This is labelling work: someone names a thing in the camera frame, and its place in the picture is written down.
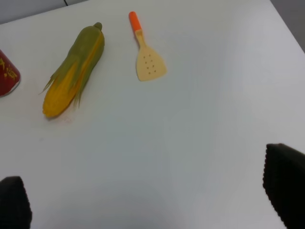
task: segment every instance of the spatula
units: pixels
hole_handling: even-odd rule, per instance
[[[137,14],[135,12],[130,12],[129,19],[140,45],[137,59],[137,75],[139,80],[148,81],[165,75],[166,66],[164,61],[156,51],[146,44]]]

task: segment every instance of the corn cob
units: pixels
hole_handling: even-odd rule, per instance
[[[73,99],[74,103],[80,103],[81,94],[104,46],[102,24],[99,22],[80,32],[68,56],[43,89],[45,91],[52,84],[42,107],[47,118],[60,115]]]

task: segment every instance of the toy spatula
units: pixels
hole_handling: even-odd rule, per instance
[[[140,45],[137,59],[137,74],[139,80],[148,81],[163,76],[166,74],[164,61],[159,54],[146,44],[137,14],[135,12],[130,12],[129,19]]]

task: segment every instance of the gold print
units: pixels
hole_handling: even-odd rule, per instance
[[[6,73],[4,74],[4,77],[7,77],[9,75],[10,78],[12,78],[15,81],[15,78],[17,77],[16,73],[12,70],[10,64],[9,67],[6,68]]]
[[[4,68],[5,68],[5,62],[2,60],[2,58],[0,58],[0,66],[3,66],[3,70],[4,70]]]

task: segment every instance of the gray wall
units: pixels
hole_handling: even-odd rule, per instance
[[[66,0],[69,5],[84,0]],[[0,0],[0,24],[64,7],[63,0]]]
[[[305,52],[305,0],[271,0]]]

